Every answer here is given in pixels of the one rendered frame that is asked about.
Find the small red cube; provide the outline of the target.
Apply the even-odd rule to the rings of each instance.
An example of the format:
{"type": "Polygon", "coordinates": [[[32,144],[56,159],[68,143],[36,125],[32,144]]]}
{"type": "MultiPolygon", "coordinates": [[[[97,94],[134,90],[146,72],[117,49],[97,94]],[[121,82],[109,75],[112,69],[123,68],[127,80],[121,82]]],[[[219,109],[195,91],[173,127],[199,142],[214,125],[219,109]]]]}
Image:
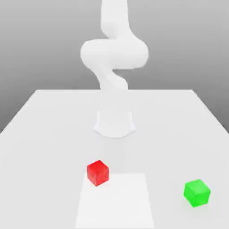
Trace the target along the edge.
{"type": "Polygon", "coordinates": [[[101,160],[87,165],[87,178],[94,186],[99,186],[109,180],[109,167],[101,160]]]}

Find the small green cube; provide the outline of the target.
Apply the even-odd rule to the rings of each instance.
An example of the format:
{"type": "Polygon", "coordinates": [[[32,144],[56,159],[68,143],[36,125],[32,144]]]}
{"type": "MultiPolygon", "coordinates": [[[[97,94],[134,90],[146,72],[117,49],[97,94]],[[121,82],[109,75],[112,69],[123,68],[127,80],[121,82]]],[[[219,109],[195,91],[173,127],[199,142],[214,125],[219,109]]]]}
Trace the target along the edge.
{"type": "Polygon", "coordinates": [[[210,194],[211,189],[201,179],[185,183],[183,195],[192,207],[207,204],[210,194]]]}

